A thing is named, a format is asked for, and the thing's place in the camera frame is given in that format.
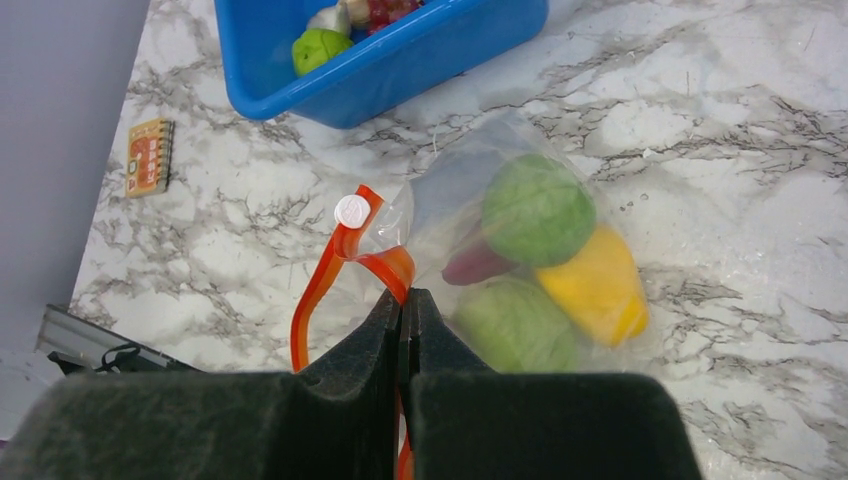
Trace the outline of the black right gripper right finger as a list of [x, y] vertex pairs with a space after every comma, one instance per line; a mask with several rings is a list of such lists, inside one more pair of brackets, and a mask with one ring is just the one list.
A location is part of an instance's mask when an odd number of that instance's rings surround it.
[[698, 479], [675, 401], [633, 373], [500, 374], [432, 297], [401, 311], [402, 479]]

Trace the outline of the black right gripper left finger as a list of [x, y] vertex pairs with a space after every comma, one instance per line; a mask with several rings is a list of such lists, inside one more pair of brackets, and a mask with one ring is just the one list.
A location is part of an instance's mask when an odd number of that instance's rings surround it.
[[5, 479], [393, 479], [400, 305], [302, 371], [70, 376], [1, 457]]

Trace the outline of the green cabbage toy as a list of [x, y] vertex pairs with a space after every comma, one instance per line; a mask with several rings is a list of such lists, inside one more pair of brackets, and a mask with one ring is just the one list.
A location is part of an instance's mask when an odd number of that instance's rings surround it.
[[450, 324], [498, 372], [576, 368], [577, 341], [569, 316], [540, 287], [522, 279], [498, 277], [467, 289]]

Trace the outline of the purple sweet potato toy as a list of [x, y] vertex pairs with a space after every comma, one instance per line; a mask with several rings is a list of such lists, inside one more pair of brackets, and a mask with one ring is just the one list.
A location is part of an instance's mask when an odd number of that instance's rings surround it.
[[518, 264], [494, 252], [477, 222], [452, 249], [442, 279], [449, 285], [468, 286], [512, 272]]

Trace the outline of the clear zip bag orange zipper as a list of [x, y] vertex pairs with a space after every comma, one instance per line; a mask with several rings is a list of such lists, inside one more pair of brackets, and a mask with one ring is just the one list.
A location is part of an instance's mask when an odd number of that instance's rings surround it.
[[[547, 294], [534, 276], [540, 268], [519, 263], [512, 272], [468, 286], [449, 285], [441, 275], [452, 249], [477, 222], [481, 224], [484, 193], [495, 174], [507, 161], [525, 154], [541, 154], [568, 167], [595, 202], [595, 229], [605, 224], [619, 233], [597, 190], [554, 151], [531, 123], [512, 113], [491, 118], [441, 150], [431, 166], [407, 182], [392, 201], [361, 185], [337, 203], [335, 229], [291, 322], [295, 374], [358, 328], [384, 294], [391, 295], [402, 311], [412, 290], [428, 291], [448, 329], [463, 343], [450, 324], [450, 316], [467, 289], [498, 277], [513, 277], [533, 283]], [[572, 371], [503, 373], [479, 358], [500, 374], [639, 374], [633, 361], [642, 350], [645, 331], [617, 347], [605, 347], [591, 340], [573, 321], [572, 325], [577, 341], [577, 365]], [[398, 329], [394, 357], [398, 449], [397, 475], [393, 479], [402, 479], [398, 475], [398, 457], [407, 432], [399, 388], [401, 316]]]

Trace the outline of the yellow bell pepper toy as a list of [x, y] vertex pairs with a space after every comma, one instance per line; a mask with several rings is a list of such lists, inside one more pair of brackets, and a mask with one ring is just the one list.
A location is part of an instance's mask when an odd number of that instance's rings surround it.
[[600, 224], [566, 263], [536, 269], [550, 298], [594, 342], [617, 347], [642, 334], [650, 321], [638, 268], [619, 233]]

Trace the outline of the green artichoke toy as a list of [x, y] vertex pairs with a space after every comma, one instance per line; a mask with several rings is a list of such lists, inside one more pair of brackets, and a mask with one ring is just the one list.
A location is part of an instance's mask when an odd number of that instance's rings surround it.
[[587, 188], [563, 163], [541, 154], [507, 161], [483, 197], [481, 227], [491, 250], [534, 268], [571, 259], [596, 223]]

